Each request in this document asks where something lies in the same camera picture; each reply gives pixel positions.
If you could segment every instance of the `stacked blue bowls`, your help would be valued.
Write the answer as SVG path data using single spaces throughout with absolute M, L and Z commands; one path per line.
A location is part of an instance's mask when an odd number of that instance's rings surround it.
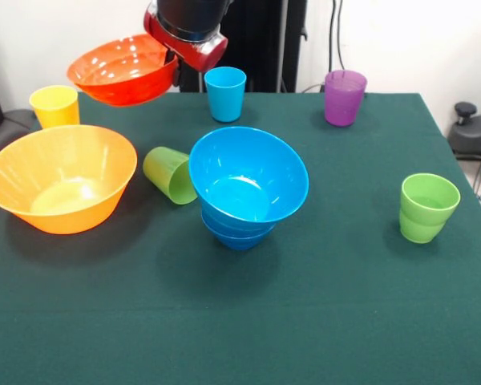
M 191 151 L 189 172 L 204 223 L 232 249 L 260 243 L 277 222 L 303 205 L 309 190 L 299 155 L 255 128 L 208 133 Z

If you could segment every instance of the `bowl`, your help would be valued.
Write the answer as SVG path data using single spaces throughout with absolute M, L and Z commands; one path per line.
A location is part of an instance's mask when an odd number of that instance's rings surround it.
M 67 77 L 99 102 L 115 107 L 152 100 L 172 85 L 176 56 L 165 63 L 168 49 L 148 34 L 104 44 L 76 59 Z
M 136 165 L 132 144 L 106 128 L 33 132 L 0 151 L 0 207 L 47 233 L 80 233 L 112 214 Z
M 254 237 L 229 237 L 222 233 L 218 233 L 215 229 L 210 227 L 210 225 L 207 223 L 203 216 L 201 217 L 201 219 L 203 220 L 205 227 L 217 238 L 219 242 L 221 242 L 226 247 L 237 251 L 245 251 L 259 245 L 265 239 L 265 237 L 267 237 L 269 233 L 274 229 L 274 226 L 272 226 L 269 229 L 265 230 L 263 233 L 260 233 Z
M 295 213 L 309 190 L 299 155 L 256 128 L 221 128 L 199 139 L 189 173 L 208 223 L 230 237 L 269 230 Z

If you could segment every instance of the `lime green cup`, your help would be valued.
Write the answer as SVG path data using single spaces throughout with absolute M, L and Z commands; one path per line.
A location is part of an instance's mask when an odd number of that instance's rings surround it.
M 177 205 L 197 198 L 189 176 L 189 155 L 166 147 L 153 148 L 144 158 L 144 175 Z
M 456 186 L 441 176 L 408 176 L 401 187 L 401 234 L 414 243 L 431 242 L 443 229 L 460 200 Z

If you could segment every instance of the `purple cup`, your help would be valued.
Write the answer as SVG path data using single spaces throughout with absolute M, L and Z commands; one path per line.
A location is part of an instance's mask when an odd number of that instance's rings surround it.
M 325 78 L 325 118 L 333 126 L 350 126 L 356 120 L 367 87 L 364 75 L 333 71 Z

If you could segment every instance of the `cup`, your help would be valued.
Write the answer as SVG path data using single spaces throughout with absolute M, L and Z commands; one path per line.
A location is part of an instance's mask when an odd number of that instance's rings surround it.
M 186 205 L 197 198 L 189 176 L 189 156 L 166 147 L 153 148 L 144 158 L 144 175 L 173 203 Z
M 42 128 L 80 124 L 79 93 L 68 86 L 48 86 L 30 95 Z
M 205 74 L 212 118 L 229 123 L 241 117 L 246 74 L 233 67 L 213 68 Z
M 350 126 L 356 120 L 367 87 L 364 75 L 333 71 L 325 78 L 325 119 L 333 126 Z
M 413 174 L 401 187 L 399 224 L 402 235 L 414 243 L 435 238 L 459 205 L 456 186 L 435 174 Z

